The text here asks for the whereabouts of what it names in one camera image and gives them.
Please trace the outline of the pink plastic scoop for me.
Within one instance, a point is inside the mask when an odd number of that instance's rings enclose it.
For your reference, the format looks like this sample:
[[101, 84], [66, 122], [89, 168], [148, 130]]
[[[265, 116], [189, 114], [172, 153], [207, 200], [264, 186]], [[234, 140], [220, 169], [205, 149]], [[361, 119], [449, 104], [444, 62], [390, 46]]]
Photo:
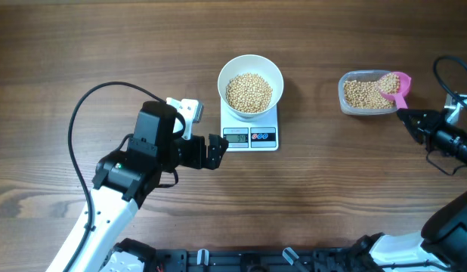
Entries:
[[378, 88], [379, 93], [385, 99], [394, 101], [395, 106], [398, 109], [407, 109], [408, 106], [407, 106], [407, 102], [405, 101], [405, 97], [410, 93], [412, 79], [406, 73], [402, 73], [402, 72], [392, 72], [392, 73], [395, 73], [400, 77], [399, 92], [396, 94], [384, 94]]

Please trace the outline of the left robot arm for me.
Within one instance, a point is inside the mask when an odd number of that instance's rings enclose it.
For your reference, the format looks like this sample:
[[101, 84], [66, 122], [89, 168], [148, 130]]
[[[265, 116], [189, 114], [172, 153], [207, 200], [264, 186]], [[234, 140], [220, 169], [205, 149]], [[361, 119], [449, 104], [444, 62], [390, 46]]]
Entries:
[[134, 218], [162, 173], [177, 166], [215, 170], [228, 142], [211, 134], [183, 139], [174, 130], [182, 116], [171, 105], [147, 101], [138, 114], [126, 150], [114, 150], [97, 164], [93, 187], [78, 221], [61, 246], [49, 271], [98, 271], [117, 237]]

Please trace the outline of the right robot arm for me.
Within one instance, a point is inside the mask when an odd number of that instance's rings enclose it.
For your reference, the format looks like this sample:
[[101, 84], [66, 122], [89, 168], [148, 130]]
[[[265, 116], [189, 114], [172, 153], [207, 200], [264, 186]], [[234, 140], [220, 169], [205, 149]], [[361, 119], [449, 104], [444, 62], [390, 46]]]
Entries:
[[[427, 153], [440, 151], [467, 168], [467, 132], [446, 120], [447, 111], [400, 109], [397, 116]], [[377, 234], [349, 251], [351, 271], [467, 271], [467, 191], [433, 214], [419, 233]]]

